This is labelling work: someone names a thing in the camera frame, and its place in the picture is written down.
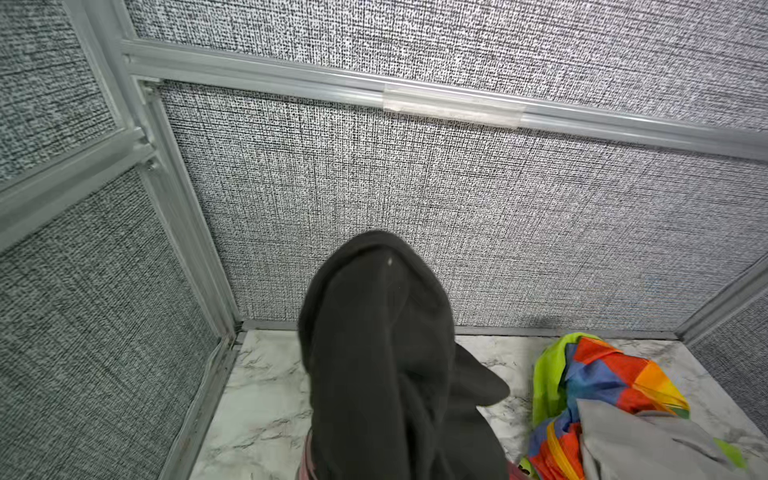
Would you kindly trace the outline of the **black cloth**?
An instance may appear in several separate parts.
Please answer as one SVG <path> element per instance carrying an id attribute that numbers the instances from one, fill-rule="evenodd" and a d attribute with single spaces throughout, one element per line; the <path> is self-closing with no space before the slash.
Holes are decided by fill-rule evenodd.
<path id="1" fill-rule="evenodd" d="M 507 479 L 481 409 L 506 382 L 455 339 L 448 296 L 398 236 L 359 234 L 312 279 L 298 319 L 318 479 Z"/>

